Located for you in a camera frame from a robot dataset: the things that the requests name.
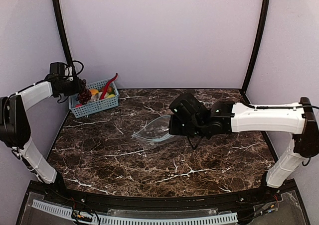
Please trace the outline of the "clear zip top bag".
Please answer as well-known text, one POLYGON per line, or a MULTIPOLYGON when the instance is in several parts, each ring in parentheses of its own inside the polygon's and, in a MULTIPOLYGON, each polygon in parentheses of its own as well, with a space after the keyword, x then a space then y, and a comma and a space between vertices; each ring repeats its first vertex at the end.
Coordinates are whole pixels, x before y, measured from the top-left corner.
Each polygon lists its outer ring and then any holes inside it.
POLYGON ((143 149, 154 149, 180 139, 177 135, 169 134, 170 116, 160 116, 146 124, 132 135, 143 149))

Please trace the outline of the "purple toy grapes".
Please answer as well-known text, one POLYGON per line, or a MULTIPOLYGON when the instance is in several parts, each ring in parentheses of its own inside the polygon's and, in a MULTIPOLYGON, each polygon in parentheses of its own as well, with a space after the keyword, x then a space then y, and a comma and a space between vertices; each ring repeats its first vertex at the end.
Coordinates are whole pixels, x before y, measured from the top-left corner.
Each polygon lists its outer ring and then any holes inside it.
POLYGON ((91 94, 90 90, 87 88, 84 88, 80 93, 78 93, 76 100, 80 104, 85 105, 90 101, 91 96, 92 96, 92 94, 91 94))

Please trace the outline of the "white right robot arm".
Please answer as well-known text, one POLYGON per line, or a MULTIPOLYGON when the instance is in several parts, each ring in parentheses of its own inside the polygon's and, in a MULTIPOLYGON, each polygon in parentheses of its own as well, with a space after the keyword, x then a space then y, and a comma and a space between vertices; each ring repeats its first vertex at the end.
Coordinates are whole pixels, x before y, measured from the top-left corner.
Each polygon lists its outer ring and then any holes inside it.
POLYGON ((178 96, 169 106, 171 135, 199 136, 210 139, 218 134, 246 131, 278 131, 290 133, 292 138, 286 151, 270 168, 264 179, 269 188, 279 188, 304 162, 319 153, 319 127, 310 100, 285 105, 251 105, 247 103, 217 102, 210 109, 192 94, 178 96))

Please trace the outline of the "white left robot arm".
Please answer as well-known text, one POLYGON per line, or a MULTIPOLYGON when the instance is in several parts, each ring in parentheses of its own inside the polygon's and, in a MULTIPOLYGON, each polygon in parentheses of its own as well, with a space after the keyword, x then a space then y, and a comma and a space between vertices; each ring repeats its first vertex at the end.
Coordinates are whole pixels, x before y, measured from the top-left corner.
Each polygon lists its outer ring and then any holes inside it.
POLYGON ((62 175, 55 170, 35 146, 26 112, 52 96, 72 96, 83 89, 82 80, 72 81, 51 78, 34 83, 8 97, 0 99, 0 140, 11 148, 28 170, 44 184, 60 189, 64 186, 62 175))

